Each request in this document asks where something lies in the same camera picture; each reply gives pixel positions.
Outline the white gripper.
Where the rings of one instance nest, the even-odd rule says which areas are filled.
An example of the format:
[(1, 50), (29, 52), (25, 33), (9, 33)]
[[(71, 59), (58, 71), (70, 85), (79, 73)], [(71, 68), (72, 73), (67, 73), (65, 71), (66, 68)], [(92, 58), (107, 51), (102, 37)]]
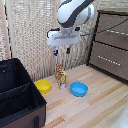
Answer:
[[(56, 46), (72, 45), (78, 43), (80, 40), (80, 28), (67, 28), (67, 29), (51, 29), (47, 32), (47, 44), (54, 47), (53, 55), (58, 55)], [(71, 47), (67, 48), (67, 54), (71, 53)]]

